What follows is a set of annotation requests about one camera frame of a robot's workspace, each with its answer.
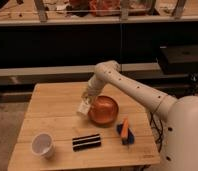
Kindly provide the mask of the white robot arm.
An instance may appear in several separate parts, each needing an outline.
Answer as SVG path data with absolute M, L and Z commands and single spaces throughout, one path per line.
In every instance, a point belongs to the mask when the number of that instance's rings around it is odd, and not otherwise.
M 162 119 L 168 127 L 164 171 L 198 171 L 198 96 L 175 98 L 120 73 L 114 61 L 95 65 L 78 111 L 87 115 L 106 84 L 111 84 Z

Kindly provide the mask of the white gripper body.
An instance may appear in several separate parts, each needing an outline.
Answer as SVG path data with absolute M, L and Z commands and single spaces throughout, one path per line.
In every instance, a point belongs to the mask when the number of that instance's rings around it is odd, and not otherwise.
M 100 94 L 100 91 L 95 87 L 87 86 L 82 93 L 82 100 L 85 103 L 92 103 L 95 98 Z

